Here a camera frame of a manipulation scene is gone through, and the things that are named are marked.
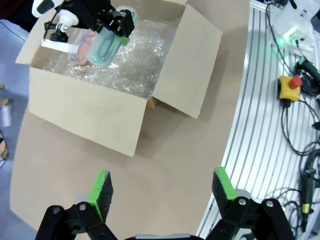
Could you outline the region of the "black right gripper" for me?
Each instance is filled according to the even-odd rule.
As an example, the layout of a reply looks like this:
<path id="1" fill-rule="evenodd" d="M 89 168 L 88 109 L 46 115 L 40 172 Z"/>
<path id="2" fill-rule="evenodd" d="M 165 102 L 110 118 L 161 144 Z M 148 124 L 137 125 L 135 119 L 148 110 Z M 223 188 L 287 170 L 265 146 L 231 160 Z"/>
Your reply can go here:
<path id="1" fill-rule="evenodd" d="M 55 10 L 58 14 L 57 32 L 75 27 L 100 33 L 104 27 L 116 37 L 128 39 L 135 28 L 132 12 L 113 9 L 110 0 L 63 0 Z"/>

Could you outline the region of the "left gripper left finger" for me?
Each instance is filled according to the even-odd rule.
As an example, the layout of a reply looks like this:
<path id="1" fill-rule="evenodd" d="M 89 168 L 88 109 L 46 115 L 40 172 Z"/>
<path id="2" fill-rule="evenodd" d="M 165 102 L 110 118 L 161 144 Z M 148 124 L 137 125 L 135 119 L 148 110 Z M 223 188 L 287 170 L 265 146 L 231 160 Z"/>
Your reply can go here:
<path id="1" fill-rule="evenodd" d="M 68 209 L 61 205 L 49 206 L 38 228 L 37 240 L 74 240 L 87 234 L 92 240 L 116 240 L 106 225 L 113 196 L 111 173 L 101 170 L 86 201 Z"/>

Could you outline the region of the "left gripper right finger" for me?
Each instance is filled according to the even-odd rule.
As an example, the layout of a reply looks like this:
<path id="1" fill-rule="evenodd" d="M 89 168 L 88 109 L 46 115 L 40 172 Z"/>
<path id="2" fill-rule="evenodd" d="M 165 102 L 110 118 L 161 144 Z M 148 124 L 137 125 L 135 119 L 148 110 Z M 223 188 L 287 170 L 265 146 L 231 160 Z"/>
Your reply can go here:
<path id="1" fill-rule="evenodd" d="M 266 198 L 261 203 L 239 196 L 224 167 L 213 171 L 212 194 L 221 219 L 207 240 L 233 240 L 240 229 L 249 229 L 257 240 L 293 240 L 294 234 L 280 202 Z"/>

